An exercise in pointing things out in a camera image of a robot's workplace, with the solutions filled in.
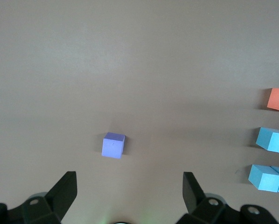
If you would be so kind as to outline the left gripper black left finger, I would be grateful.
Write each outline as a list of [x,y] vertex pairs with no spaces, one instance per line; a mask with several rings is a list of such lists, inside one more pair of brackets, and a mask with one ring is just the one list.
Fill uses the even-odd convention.
[[34,196],[8,211],[10,224],[60,224],[77,196],[77,174],[66,172],[44,196]]

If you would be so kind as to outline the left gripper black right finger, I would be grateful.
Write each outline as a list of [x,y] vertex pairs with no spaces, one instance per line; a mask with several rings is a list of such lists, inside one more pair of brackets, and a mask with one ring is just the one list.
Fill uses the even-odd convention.
[[178,224],[238,224],[239,212],[217,196],[207,196],[192,172],[183,173],[182,196],[187,213]]

